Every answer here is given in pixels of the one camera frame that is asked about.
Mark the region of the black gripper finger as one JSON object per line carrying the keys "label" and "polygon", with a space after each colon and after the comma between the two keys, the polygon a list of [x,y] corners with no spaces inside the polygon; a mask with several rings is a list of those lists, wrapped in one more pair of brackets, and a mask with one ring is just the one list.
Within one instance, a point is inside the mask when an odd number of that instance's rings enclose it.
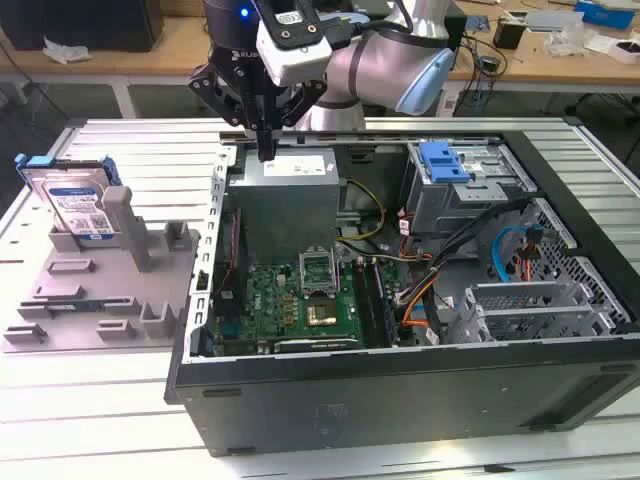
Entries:
{"label": "black gripper finger", "polygon": [[307,80],[289,87],[273,86],[268,91],[268,160],[275,157],[276,131],[293,127],[327,90],[322,80]]}
{"label": "black gripper finger", "polygon": [[221,86],[221,73],[212,63],[202,65],[195,71],[190,78],[189,88],[229,125],[242,126],[246,136],[255,141],[259,160],[267,162],[268,129],[250,70],[240,64],[231,66],[227,72],[230,74],[230,80],[226,80],[230,93]]}

